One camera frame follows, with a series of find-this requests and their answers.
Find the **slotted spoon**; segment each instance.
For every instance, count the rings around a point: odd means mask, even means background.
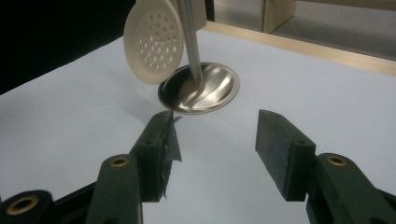
[[[125,56],[142,81],[157,84],[168,79],[180,64],[183,28],[169,0],[137,1],[124,27]]]

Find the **white table surface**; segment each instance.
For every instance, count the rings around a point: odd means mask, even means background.
[[[198,40],[202,62],[231,67],[241,89],[217,111],[176,114],[183,162],[168,198],[144,203],[145,223],[308,223],[305,203],[284,202],[255,151],[259,109],[396,194],[395,77],[206,31]],[[120,38],[1,95],[2,199],[44,189],[56,200],[95,181],[102,161],[128,153],[166,110],[157,90],[132,74]]]

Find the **black plastic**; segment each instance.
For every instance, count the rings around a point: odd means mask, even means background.
[[[143,223],[140,198],[136,157],[110,157],[102,163],[85,223]]]
[[[0,204],[1,224],[58,223],[50,193],[44,190],[25,191]]]
[[[334,224],[332,213],[325,202],[317,203],[309,197],[306,202],[306,213],[310,224]]]
[[[142,185],[142,202],[158,202],[166,192],[172,161],[181,161],[171,110],[152,117],[132,148]]]
[[[335,223],[396,223],[395,211],[352,160],[324,153],[314,170]]]
[[[84,223],[91,203],[95,182],[76,190],[55,202],[58,217],[63,224]]]
[[[315,143],[283,116],[260,110],[256,151],[286,201],[304,201],[315,148]]]

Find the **spoon handle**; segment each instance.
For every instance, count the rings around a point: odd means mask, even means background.
[[[202,80],[202,69],[199,58],[197,35],[192,15],[191,0],[177,0],[181,24],[183,25],[187,56],[190,70],[195,80]]]

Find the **metal rod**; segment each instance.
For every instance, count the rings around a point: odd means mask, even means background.
[[[195,80],[202,80],[202,69],[198,51],[197,34],[195,31],[194,17],[192,15],[191,1],[177,0],[180,20],[183,25],[184,39],[186,42],[187,56],[190,70]]]

